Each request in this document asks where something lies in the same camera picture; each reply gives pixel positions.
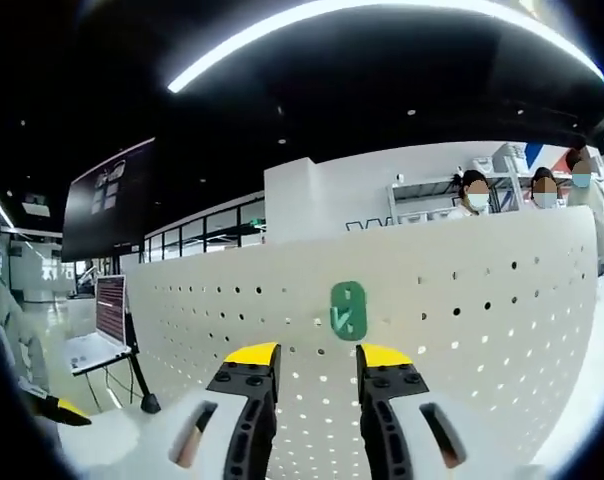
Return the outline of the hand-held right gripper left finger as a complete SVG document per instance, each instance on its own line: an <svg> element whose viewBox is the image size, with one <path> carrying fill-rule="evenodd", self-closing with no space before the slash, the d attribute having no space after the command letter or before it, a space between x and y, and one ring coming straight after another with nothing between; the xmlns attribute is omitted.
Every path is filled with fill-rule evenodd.
<svg viewBox="0 0 604 480"><path fill-rule="evenodd" d="M229 354L167 412L168 461L186 479L265 479L277 430L281 346Z"/></svg>

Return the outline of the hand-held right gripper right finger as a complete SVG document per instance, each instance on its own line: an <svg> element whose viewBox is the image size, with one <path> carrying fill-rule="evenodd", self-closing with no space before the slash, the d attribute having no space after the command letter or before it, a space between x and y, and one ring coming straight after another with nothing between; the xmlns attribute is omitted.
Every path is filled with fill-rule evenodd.
<svg viewBox="0 0 604 480"><path fill-rule="evenodd" d="M356 346L360 432L373 479L451 479L468 449L413 361Z"/></svg>

